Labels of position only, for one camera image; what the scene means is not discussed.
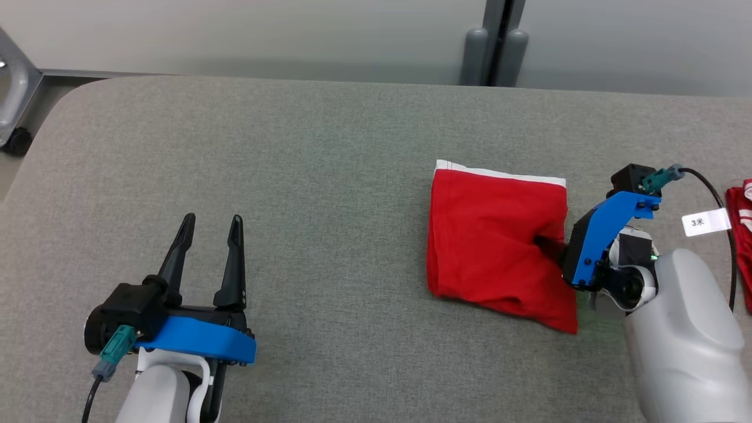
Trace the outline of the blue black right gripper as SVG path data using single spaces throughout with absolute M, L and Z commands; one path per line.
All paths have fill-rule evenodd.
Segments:
M 562 278 L 578 291 L 597 291 L 593 281 L 596 265 L 632 219 L 652 219 L 660 195 L 619 191 L 583 215 L 573 230 L 562 255 Z

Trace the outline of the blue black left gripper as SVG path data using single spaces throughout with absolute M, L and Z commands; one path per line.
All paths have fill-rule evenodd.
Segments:
M 166 282 L 167 306 L 181 306 L 181 278 L 195 224 L 196 215 L 186 214 L 159 268 L 157 275 Z M 231 220 L 227 246 L 227 262 L 214 306 L 222 311 L 243 311 L 246 268 L 240 215 Z M 128 325 L 105 328 L 99 308 L 87 318 L 84 343 L 91 354 L 99 356 L 84 402 L 85 420 L 90 417 L 99 387 L 110 382 L 125 356 L 137 356 L 135 378 L 115 423 L 217 423 L 227 368 L 247 366 L 256 359 L 256 341 L 248 329 L 169 317 L 156 339 L 146 342 Z

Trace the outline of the red shorts with white stripe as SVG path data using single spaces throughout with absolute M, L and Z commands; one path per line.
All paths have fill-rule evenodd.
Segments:
M 562 278 L 567 182 L 437 160 L 427 286 L 459 300 L 577 334 L 576 295 Z

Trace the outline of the red white T-shirt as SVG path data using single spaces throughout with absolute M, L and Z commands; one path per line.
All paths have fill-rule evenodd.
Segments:
M 736 262 L 744 304 L 752 315 L 752 179 L 726 190 L 726 210 L 735 236 Z

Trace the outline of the grey cylinder bumper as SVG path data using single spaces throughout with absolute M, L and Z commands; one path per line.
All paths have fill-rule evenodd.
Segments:
M 485 53 L 488 32 L 485 28 L 473 28 L 465 35 L 465 45 L 460 73 L 460 85 L 484 85 Z
M 497 61 L 496 86 L 500 88 L 516 86 L 528 41 L 529 35 L 520 29 L 514 29 L 505 35 L 501 45 L 501 55 Z

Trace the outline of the black caster wheel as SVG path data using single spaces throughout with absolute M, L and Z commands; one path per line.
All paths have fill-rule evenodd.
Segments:
M 11 132 L 9 140 L 0 147 L 0 150 L 9 156 L 26 156 L 33 142 L 33 136 L 27 128 L 17 127 Z

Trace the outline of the grey partition post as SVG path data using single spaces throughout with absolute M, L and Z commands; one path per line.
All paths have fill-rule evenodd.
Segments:
M 496 86 L 497 61 L 505 35 L 520 29 L 526 0 L 486 0 L 482 27 L 488 32 L 483 86 Z

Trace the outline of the grey metal cart frame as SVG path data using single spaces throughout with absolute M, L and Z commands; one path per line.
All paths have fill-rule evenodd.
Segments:
M 0 104 L 0 147 L 10 142 L 11 134 L 29 105 L 43 74 L 0 28 L 0 74 L 9 75 L 9 88 Z

